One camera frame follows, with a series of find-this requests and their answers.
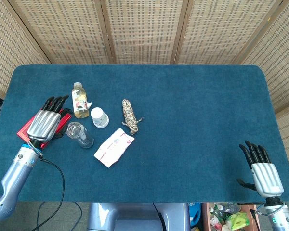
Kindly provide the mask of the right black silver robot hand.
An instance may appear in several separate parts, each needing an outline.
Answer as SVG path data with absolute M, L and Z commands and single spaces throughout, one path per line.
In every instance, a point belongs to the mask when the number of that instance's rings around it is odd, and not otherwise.
M 244 188 L 256 191 L 263 198 L 280 197 L 284 188 L 267 151 L 249 141 L 245 141 L 245 145 L 240 144 L 239 148 L 246 158 L 254 183 L 246 183 L 242 179 L 237 179 L 237 182 Z

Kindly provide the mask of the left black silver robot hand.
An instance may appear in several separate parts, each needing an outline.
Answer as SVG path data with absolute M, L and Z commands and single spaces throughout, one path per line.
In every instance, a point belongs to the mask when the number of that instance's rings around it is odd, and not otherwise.
M 42 144 L 53 138 L 63 117 L 60 111 L 68 97 L 68 95 L 56 98 L 52 96 L 46 100 L 27 130 L 28 143 L 35 148 L 41 148 Z

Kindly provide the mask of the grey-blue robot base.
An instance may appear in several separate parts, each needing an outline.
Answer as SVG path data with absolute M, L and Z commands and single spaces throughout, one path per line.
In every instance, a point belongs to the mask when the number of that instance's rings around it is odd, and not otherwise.
M 91 203 L 87 231 L 115 231 L 118 220 L 156 220 L 161 231 L 191 230 L 188 203 Z

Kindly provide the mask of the white paper cup stack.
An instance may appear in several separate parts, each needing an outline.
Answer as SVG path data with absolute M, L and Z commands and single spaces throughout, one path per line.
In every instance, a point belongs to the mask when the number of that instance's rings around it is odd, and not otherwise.
M 91 110 L 93 124 L 97 128 L 105 128 L 109 123 L 108 115 L 100 107 L 95 107 Z

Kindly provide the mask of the red certificate book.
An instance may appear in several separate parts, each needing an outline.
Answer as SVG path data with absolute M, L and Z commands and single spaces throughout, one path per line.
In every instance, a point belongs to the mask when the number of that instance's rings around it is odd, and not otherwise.
M 55 140 L 55 139 L 59 139 L 59 138 L 63 137 L 63 135 L 67 129 L 67 124 L 70 121 L 70 119 L 73 117 L 73 112 L 68 108 L 61 109 L 60 113 L 62 114 L 63 117 L 62 117 L 62 119 L 61 119 L 61 121 L 57 127 L 57 130 L 56 130 L 56 132 L 55 132 L 55 134 L 51 140 Z M 29 142 L 27 130 L 28 130 L 29 126 L 31 125 L 31 123 L 33 122 L 34 117 L 35 117 L 35 115 L 17 133 L 17 135 L 21 139 L 23 139 L 24 142 L 26 142 L 26 143 Z M 48 145 L 49 142 L 42 144 L 40 149 L 44 149 Z

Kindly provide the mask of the clear glass jar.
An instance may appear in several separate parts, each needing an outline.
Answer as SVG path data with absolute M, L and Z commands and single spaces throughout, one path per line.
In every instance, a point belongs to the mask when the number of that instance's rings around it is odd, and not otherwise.
M 94 138 L 91 137 L 86 128 L 79 122 L 69 123 L 66 134 L 69 138 L 77 141 L 84 149 L 91 148 L 94 145 Z

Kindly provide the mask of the yellow drink plastic bottle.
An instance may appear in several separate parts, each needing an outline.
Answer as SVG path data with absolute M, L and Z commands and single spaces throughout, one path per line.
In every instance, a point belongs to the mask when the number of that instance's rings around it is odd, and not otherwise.
M 76 118 L 86 118 L 89 116 L 89 108 L 92 103 L 87 101 L 86 91 L 80 82 L 75 82 L 71 91 L 73 110 Z

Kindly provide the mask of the green snack packet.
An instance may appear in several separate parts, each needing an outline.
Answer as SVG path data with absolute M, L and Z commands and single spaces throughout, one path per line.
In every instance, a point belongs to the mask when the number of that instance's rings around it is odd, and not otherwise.
M 247 213 L 241 211 L 229 216 L 226 220 L 226 224 L 231 231 L 236 231 L 249 226 L 250 221 L 248 219 Z

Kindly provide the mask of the white pink wet wipes pack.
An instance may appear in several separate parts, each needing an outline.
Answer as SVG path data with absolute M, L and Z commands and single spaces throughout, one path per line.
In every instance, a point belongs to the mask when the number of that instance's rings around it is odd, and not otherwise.
M 126 134 L 123 129 L 118 128 L 101 144 L 94 157 L 107 168 L 110 168 L 121 158 L 133 141 L 134 137 Z

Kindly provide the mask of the brown cardboard box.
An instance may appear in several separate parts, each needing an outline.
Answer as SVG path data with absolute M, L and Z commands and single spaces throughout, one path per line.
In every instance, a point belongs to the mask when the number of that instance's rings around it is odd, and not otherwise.
M 211 231 L 210 228 L 210 212 L 209 212 L 209 205 L 208 203 L 202 204 L 202 221 L 203 221 L 203 231 Z M 250 225 L 244 227 L 245 231 L 258 231 L 256 222 L 254 221 L 250 209 L 255 210 L 256 205 L 241 205 L 241 210 L 247 213 L 247 217 L 249 219 Z

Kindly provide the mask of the blue plastic container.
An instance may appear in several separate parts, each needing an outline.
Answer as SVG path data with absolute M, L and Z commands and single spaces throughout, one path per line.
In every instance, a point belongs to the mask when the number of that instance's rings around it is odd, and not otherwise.
M 190 227 L 202 226 L 202 203 L 192 202 L 188 204 Z

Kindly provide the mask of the blue table cloth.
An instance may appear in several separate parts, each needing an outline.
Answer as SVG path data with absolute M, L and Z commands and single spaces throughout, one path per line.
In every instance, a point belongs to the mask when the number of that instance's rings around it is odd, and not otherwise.
M 253 176 L 240 144 L 266 149 L 289 201 L 289 162 L 265 77 L 255 65 L 22 65 L 0 114 L 0 182 L 23 141 L 21 127 L 50 97 L 71 95 L 80 82 L 109 124 L 81 124 L 94 145 L 67 136 L 50 142 L 21 201 L 260 202 L 237 179 Z M 107 168 L 94 157 L 118 128 L 134 141 Z

